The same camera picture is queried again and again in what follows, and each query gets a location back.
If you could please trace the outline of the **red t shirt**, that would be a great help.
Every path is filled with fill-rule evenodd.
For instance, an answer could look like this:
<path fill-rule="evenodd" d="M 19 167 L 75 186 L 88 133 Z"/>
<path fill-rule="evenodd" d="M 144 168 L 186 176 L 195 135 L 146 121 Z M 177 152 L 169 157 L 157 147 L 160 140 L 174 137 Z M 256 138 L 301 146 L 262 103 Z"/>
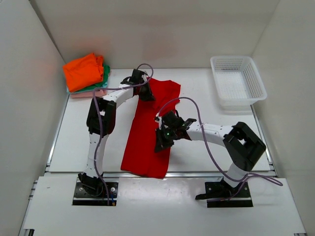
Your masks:
<path fill-rule="evenodd" d="M 121 170 L 141 177 L 163 179 L 167 173 L 170 159 L 170 148 L 155 153 L 156 129 L 155 116 L 164 104 L 172 100 L 163 110 L 162 115 L 175 109 L 179 100 L 181 85 L 171 81 L 149 81 L 154 101 L 138 100 L 135 116 L 132 121 Z"/>

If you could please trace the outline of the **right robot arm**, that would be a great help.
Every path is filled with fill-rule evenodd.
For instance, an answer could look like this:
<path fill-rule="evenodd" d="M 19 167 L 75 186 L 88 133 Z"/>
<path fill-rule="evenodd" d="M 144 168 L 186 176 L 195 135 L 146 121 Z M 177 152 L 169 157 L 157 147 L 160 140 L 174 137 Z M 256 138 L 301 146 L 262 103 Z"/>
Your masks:
<path fill-rule="evenodd" d="M 232 126 L 212 125 L 188 118 L 183 120 L 176 112 L 156 115 L 155 152 L 170 148 L 177 140 L 203 141 L 226 148 L 232 164 L 220 185 L 221 193 L 232 197 L 238 192 L 238 185 L 252 171 L 266 151 L 266 145 L 244 122 Z"/>

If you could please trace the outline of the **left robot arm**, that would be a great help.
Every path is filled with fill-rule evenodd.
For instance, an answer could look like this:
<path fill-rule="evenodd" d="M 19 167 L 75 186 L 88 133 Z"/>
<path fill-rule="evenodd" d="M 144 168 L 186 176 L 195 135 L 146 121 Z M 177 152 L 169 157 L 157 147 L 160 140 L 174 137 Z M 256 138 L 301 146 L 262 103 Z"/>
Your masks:
<path fill-rule="evenodd" d="M 89 132 L 87 164 L 85 170 L 78 174 L 83 188 L 92 197 L 98 197 L 102 193 L 109 195 L 103 179 L 103 158 L 106 142 L 115 128 L 118 107 L 134 96 L 145 102 L 154 101 L 155 97 L 149 84 L 151 79 L 152 75 L 137 68 L 131 76 L 124 78 L 117 88 L 106 88 L 110 91 L 109 94 L 98 97 L 98 89 L 93 91 L 86 121 Z"/>

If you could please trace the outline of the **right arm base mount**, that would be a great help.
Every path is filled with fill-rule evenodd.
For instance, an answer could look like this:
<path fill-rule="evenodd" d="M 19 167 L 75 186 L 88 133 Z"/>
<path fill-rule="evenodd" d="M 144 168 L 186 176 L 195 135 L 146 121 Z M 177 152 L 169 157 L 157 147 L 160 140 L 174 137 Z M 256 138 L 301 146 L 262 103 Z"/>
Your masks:
<path fill-rule="evenodd" d="M 231 187 L 222 178 L 204 183 L 205 192 L 195 196 L 196 201 L 205 200 L 207 208 L 253 207 L 248 182 L 243 181 Z"/>

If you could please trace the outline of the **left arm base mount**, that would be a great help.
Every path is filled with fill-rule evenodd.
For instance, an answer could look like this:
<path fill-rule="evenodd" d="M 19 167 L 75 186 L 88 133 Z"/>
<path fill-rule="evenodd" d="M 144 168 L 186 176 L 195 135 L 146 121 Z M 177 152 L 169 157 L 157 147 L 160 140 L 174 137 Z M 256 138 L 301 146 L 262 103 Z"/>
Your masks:
<path fill-rule="evenodd" d="M 117 178 L 110 178 L 106 181 L 108 193 L 105 187 L 100 187 L 96 192 L 92 192 L 88 187 L 84 186 L 77 178 L 72 205 L 73 206 L 101 206 L 115 207 L 117 205 L 117 197 L 119 190 L 119 182 Z"/>

